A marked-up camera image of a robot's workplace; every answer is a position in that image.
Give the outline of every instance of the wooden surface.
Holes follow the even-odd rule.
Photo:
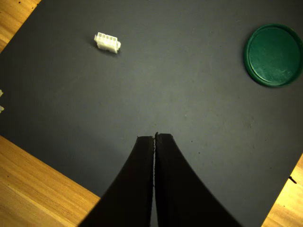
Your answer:
[[[0,226],[75,226],[98,200],[0,136]]]
[[[303,155],[263,223],[263,227],[303,227]]]
[[[39,2],[0,0],[0,52]],[[0,174],[0,224],[75,225],[99,199],[2,137]],[[303,156],[291,176],[263,227],[303,227]]]

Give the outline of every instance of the small white object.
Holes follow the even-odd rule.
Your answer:
[[[101,32],[98,32],[98,35],[95,35],[94,40],[96,41],[98,48],[105,51],[118,53],[118,50],[121,47],[121,43],[118,41],[118,38]]]

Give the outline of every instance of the green lid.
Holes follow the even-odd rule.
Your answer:
[[[281,87],[296,80],[303,69],[303,44],[289,27],[268,24],[248,40],[244,62],[250,76],[269,87]]]

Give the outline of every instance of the white plastic connector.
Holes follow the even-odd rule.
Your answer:
[[[118,53],[118,50],[121,47],[121,43],[116,37],[106,35],[98,32],[98,35],[95,35],[94,40],[97,43],[99,49],[111,51],[113,53]]]
[[[0,106],[0,113],[1,113],[2,110],[4,110],[4,108],[2,106]]]

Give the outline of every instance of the green plastic cap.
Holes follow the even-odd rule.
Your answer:
[[[287,26],[264,25],[248,40],[244,62],[256,82],[269,87],[285,86],[302,72],[303,43]]]

